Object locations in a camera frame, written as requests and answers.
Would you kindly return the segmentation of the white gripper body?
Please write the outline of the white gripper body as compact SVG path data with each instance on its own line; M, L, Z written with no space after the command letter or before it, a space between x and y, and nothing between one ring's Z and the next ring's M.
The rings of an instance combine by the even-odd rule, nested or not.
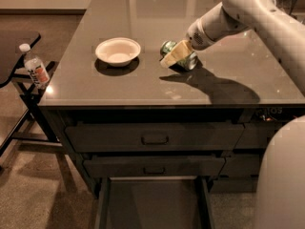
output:
M214 44L213 40L205 33L200 19L195 20L189 26L186 37L196 51L203 51Z

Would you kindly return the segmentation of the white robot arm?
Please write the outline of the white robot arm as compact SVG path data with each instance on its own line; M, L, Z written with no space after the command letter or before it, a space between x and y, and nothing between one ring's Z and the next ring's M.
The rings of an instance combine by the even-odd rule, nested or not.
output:
M161 60L168 68L193 50L250 28L296 86L305 90L305 29L275 0L221 0L188 28L186 38ZM284 125L262 159L254 229L305 229L305 116Z

